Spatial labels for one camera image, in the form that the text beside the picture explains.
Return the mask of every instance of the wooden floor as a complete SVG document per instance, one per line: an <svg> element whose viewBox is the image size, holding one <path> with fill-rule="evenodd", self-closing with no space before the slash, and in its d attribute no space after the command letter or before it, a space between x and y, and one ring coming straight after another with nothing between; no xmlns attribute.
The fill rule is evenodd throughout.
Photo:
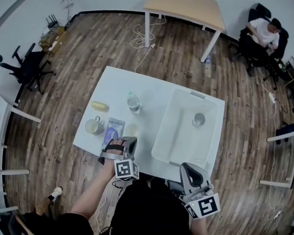
<svg viewBox="0 0 294 235"><path fill-rule="evenodd" d="M156 17L152 23L159 22ZM30 170L29 175L6 176L6 191L11 205L22 212L48 196L55 186L64 193L57 201L55 214L68 212L100 170L97 157L72 145L75 133L91 94L106 66L134 71L147 53L133 49L136 38L132 28L144 24L144 16L129 14L86 14L74 20L69 38L51 58L57 76L43 79L45 94L24 90L20 109L40 117L37 125L13 116L6 151L6 168ZM286 234L294 212L294 189L272 187L271 205L281 215L267 221L269 191L259 180L270 179L274 135L274 105L261 80L265 74L255 70L250 78L243 60L229 61L227 39L220 37L211 64L199 60L213 33L180 22L154 25L156 47L151 49L138 73L176 83L225 101L223 128L212 175L219 193L221 212L208 219L209 234ZM264 86L272 90L271 79ZM281 81L274 92L276 125L294 122L294 114ZM294 141L276 146L272 179L283 181L290 175L294 159ZM99 226L109 225L119 190L110 185L108 201L101 209ZM98 234L97 222L91 225Z"/></svg>

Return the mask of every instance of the shoe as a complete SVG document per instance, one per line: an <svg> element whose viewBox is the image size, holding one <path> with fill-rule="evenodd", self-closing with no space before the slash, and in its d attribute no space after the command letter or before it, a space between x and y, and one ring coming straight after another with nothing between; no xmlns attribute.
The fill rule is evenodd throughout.
<svg viewBox="0 0 294 235"><path fill-rule="evenodd" d="M52 200L53 202L57 199L58 196L60 196L63 193L62 187L58 186L56 187L53 192L50 194L54 199Z"/></svg>

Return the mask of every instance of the white mug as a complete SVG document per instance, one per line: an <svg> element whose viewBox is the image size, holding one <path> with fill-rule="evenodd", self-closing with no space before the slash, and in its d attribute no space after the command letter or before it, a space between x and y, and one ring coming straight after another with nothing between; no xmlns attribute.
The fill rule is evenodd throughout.
<svg viewBox="0 0 294 235"><path fill-rule="evenodd" d="M85 129L88 133L98 135L103 132L103 125L100 122L100 117L96 116L95 119L90 119L85 124Z"/></svg>

